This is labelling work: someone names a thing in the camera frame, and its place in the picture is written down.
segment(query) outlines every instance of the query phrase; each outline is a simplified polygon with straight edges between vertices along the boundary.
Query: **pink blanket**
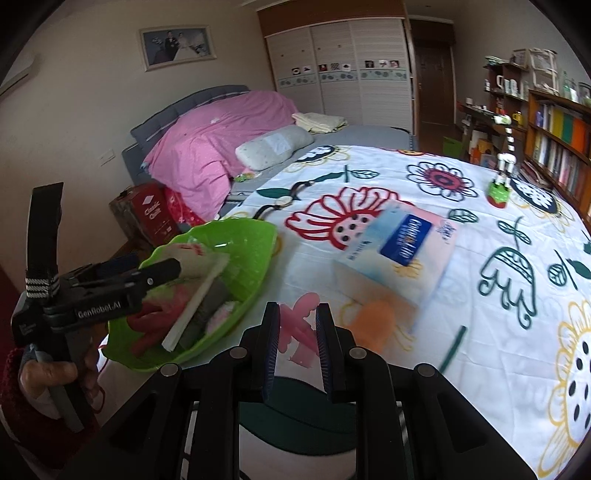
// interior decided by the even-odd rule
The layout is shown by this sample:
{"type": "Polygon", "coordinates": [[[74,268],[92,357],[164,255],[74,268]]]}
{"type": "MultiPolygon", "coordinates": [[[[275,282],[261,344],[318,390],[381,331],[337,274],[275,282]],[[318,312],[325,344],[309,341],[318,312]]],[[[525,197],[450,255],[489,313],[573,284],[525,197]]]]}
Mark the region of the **pink blanket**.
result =
{"type": "Polygon", "coordinates": [[[230,177],[246,170],[236,147],[293,124],[296,112],[277,92],[249,92],[194,108],[146,156],[148,171],[202,219],[212,220],[230,192],[230,177]]]}

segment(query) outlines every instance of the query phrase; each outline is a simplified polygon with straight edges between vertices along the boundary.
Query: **pillow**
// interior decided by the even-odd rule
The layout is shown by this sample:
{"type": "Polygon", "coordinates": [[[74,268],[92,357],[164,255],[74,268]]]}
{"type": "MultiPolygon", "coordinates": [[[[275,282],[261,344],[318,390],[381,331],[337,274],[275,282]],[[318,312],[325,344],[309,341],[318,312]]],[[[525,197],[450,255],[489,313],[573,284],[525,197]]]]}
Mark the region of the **pillow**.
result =
{"type": "Polygon", "coordinates": [[[236,149],[236,156],[251,170],[265,170],[287,160],[293,152],[313,141],[312,135],[303,128],[287,125],[243,143],[236,149]]]}

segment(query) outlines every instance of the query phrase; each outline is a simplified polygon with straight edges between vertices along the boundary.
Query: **red box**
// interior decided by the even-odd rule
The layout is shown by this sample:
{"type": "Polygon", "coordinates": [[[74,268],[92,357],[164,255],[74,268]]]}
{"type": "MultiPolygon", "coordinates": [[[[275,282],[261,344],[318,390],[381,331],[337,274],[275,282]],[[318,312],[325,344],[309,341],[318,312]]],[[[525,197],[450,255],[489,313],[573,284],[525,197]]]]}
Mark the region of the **red box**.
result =
{"type": "Polygon", "coordinates": [[[140,236],[158,247],[180,233],[157,183],[130,187],[111,201],[109,207],[130,240],[140,236]]]}

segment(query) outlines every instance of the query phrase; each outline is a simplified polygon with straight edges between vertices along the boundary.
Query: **blue label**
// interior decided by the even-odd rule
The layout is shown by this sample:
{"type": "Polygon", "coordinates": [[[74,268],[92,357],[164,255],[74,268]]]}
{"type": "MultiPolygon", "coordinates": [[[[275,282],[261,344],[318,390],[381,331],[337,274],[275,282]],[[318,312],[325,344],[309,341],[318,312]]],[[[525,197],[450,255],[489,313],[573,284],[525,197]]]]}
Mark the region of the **blue label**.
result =
{"type": "Polygon", "coordinates": [[[430,229],[431,222],[407,215],[379,252],[406,267],[417,254],[430,229]]]}

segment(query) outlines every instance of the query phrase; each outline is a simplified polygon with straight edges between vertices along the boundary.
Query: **bride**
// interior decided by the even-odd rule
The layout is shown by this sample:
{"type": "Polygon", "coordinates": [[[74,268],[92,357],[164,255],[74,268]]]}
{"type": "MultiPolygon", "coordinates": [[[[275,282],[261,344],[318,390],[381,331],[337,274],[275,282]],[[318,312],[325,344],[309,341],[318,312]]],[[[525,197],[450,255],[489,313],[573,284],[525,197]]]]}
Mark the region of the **bride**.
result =
{"type": "Polygon", "coordinates": [[[178,34],[178,51],[174,56],[174,60],[186,60],[197,58],[197,52],[193,50],[193,47],[189,44],[187,37],[181,32],[178,34]]]}

